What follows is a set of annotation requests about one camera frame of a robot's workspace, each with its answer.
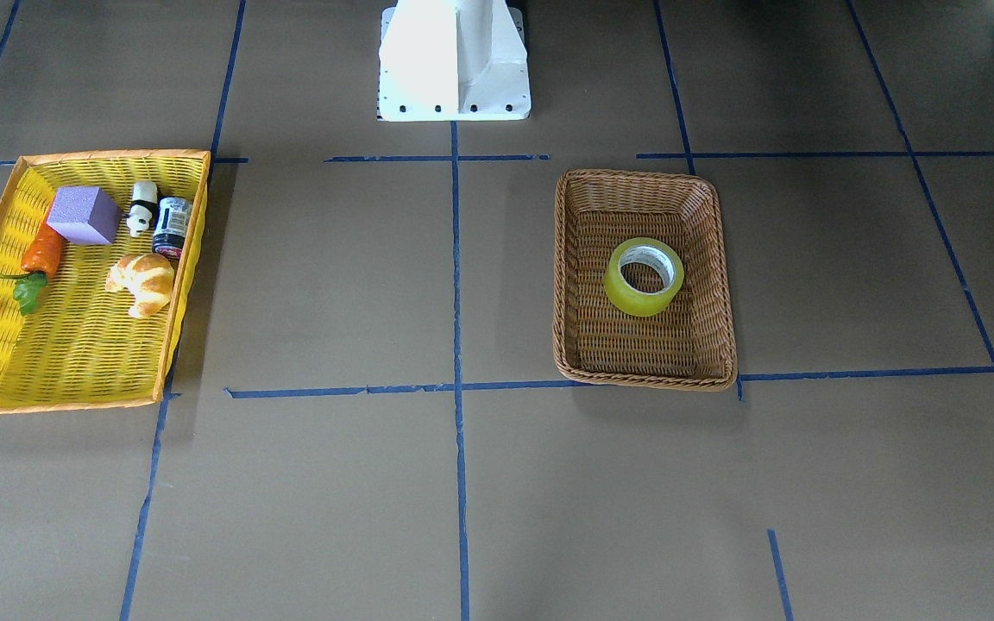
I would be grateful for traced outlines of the yellow tape roll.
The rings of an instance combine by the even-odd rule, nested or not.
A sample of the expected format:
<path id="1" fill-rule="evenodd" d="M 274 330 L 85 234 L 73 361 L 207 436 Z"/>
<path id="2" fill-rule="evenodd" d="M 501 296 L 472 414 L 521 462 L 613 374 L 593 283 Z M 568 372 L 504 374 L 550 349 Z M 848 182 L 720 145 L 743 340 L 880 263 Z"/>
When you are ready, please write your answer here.
<path id="1" fill-rule="evenodd" d="M 636 317 L 666 310 L 685 283 L 678 252 L 652 237 L 631 237 L 614 248 L 605 267 L 603 286 L 612 306 Z"/>

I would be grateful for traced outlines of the small dark jar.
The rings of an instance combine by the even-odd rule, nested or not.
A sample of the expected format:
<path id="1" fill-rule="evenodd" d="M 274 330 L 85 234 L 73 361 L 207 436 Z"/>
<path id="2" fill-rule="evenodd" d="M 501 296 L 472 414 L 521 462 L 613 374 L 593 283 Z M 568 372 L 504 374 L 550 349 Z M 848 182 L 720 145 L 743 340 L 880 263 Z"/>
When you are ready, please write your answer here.
<path id="1" fill-rule="evenodd" d="M 181 197 L 164 197 L 158 203 L 158 216 L 151 235 L 151 251 L 180 260 L 189 233 L 193 205 Z"/>

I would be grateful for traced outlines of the yellow plastic basket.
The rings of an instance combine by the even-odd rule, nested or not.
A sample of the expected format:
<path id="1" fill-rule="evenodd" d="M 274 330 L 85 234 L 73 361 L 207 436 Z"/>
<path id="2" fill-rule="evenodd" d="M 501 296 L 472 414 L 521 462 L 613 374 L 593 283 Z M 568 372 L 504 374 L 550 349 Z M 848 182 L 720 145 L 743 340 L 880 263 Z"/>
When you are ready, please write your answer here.
<path id="1" fill-rule="evenodd" d="M 211 168 L 211 153 L 196 149 L 17 158 L 0 197 L 0 414 L 130 408 L 162 400 L 201 255 Z M 98 187 L 126 207 L 139 180 L 191 202 L 171 302 L 157 315 L 134 319 L 127 314 L 130 295 L 105 290 L 110 267 L 151 248 L 148 237 L 122 232 L 111 245 L 68 244 L 38 310 L 20 314 L 7 276 L 20 272 L 23 252 L 59 188 Z"/>

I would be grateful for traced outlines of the brown wicker basket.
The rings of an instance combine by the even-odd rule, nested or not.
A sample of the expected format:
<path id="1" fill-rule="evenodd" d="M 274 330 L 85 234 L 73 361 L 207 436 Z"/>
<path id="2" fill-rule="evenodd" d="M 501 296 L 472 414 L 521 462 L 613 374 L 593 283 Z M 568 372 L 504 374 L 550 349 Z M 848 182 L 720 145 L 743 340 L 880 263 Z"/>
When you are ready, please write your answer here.
<path id="1" fill-rule="evenodd" d="M 738 378 L 720 200 L 689 174 L 573 169 L 555 196 L 553 358 L 584 384 Z"/>

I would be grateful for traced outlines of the toy carrot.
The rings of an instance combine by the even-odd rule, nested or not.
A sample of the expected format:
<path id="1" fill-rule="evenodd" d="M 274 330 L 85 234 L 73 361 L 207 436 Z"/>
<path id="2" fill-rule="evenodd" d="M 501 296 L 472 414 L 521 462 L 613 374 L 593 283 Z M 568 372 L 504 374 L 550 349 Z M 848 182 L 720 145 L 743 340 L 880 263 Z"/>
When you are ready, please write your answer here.
<path id="1" fill-rule="evenodd" d="M 12 299 L 23 316 L 35 314 L 40 297 L 50 280 L 59 271 L 66 251 L 66 239 L 48 223 L 43 223 L 21 258 L 21 271 L 0 274 L 0 280 L 13 283 Z"/>

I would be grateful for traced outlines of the toy croissant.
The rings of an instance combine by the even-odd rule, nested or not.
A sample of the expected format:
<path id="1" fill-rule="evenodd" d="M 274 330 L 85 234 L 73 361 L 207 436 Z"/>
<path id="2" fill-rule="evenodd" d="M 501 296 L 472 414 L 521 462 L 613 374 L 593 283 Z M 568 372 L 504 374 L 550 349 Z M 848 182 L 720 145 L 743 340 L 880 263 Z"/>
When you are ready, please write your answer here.
<path id="1" fill-rule="evenodd" d="M 133 295 L 127 314 L 134 319 L 149 318 L 165 310 L 174 291 L 176 270 L 159 253 L 130 254 L 111 265 L 105 279 L 106 293 L 122 291 Z"/>

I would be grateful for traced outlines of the toy panda figure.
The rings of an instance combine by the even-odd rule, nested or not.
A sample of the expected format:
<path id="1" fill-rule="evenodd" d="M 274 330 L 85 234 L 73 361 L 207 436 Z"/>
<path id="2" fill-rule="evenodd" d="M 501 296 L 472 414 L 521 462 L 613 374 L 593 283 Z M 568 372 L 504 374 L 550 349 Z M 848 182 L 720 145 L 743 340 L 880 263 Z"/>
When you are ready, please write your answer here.
<path id="1" fill-rule="evenodd" d="M 123 223 L 131 237 L 139 237 L 150 231 L 159 215 L 159 190 L 151 180 L 134 182 L 133 192 Z"/>

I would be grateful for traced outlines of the purple foam block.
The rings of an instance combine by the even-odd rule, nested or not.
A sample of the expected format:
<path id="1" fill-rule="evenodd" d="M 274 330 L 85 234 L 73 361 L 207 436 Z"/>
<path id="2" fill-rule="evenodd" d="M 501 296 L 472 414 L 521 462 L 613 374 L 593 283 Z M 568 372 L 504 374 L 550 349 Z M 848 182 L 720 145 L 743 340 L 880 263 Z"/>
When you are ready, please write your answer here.
<path id="1" fill-rule="evenodd" d="M 121 227 L 122 209 L 99 187 L 60 187 L 45 223 L 76 245 L 111 245 Z"/>

